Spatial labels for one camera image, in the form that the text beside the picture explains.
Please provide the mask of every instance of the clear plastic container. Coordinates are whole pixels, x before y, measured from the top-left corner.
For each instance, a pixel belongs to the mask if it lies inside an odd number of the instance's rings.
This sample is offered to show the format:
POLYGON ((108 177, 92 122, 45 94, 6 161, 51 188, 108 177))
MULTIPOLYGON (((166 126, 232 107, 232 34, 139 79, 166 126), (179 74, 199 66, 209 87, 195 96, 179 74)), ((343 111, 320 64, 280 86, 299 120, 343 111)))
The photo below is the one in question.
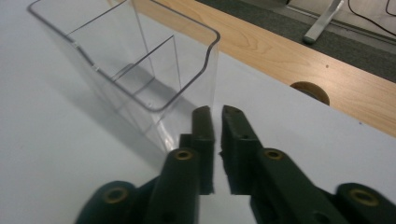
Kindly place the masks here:
POLYGON ((213 104, 219 33, 149 0, 29 6, 82 76, 157 146, 177 148, 193 109, 213 104))

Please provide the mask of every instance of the white table surface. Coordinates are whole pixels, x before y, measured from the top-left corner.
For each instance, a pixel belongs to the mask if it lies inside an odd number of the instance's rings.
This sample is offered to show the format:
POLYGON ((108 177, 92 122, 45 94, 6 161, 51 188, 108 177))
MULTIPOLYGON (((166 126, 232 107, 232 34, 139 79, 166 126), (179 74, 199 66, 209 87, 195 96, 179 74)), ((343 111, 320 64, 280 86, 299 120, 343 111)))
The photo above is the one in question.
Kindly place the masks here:
MULTIPOLYGON (((164 154, 98 100, 38 22, 31 0, 0 2, 0 223, 72 223, 112 180, 140 186, 164 154)), ((212 114, 219 152, 223 105, 244 110, 265 147, 287 152, 319 187, 358 182, 396 202, 396 139, 219 55, 212 114)), ((255 223, 232 196, 219 156, 216 194, 200 223, 255 223)))

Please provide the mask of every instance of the wooden desk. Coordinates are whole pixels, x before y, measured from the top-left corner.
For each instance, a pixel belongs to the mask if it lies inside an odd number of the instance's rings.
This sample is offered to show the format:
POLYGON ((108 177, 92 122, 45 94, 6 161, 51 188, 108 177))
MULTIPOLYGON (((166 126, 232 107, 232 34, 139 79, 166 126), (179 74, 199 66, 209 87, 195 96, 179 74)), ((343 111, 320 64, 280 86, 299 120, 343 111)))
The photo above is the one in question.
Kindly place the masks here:
POLYGON ((159 2, 218 30, 219 49, 235 59, 286 85, 313 82, 330 106, 396 136, 396 84, 193 0, 159 2))

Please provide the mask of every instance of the gray carpet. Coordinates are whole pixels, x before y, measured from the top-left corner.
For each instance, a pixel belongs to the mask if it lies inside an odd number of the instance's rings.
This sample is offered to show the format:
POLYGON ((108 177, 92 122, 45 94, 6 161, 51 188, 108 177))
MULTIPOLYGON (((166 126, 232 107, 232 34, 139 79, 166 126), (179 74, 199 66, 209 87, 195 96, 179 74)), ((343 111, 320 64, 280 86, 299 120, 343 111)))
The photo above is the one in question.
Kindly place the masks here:
MULTIPOLYGON (((302 37, 310 28, 301 21, 237 0, 198 1, 301 44, 302 37)), ((324 31, 318 41, 308 47, 396 83, 395 54, 328 31, 324 31)))

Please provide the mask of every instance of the wire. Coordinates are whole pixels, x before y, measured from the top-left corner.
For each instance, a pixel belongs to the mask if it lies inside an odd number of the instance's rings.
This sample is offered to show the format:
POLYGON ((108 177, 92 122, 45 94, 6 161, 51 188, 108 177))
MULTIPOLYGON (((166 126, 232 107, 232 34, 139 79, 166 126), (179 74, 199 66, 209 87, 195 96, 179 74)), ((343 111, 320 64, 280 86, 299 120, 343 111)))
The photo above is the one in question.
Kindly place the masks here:
POLYGON ((385 11, 386 11, 390 16, 396 16, 396 14, 390 13, 390 12, 388 11, 389 2, 390 2, 390 0, 388 0, 388 2, 387 2, 387 7, 385 7, 385 11))
POLYGON ((369 18, 364 17, 364 16, 362 16, 362 15, 356 13, 356 12, 352 9, 352 7, 350 6, 350 0, 347 0, 347 5, 348 5, 348 7, 349 7, 349 10, 350 10, 353 14, 355 14, 355 15, 357 15, 357 16, 359 16, 359 17, 361 17, 361 18, 363 18, 363 19, 365 19, 365 20, 367 20, 367 21, 372 22, 374 25, 376 25, 377 27, 379 27, 381 30, 383 30, 383 31, 385 31, 385 32, 387 32, 387 33, 389 33, 389 34, 391 34, 391 35, 396 36, 396 33, 393 33, 393 32, 391 32, 390 30, 387 30, 386 28, 384 28, 384 27, 381 26, 380 24, 376 23, 375 21, 372 21, 372 20, 369 19, 369 18))

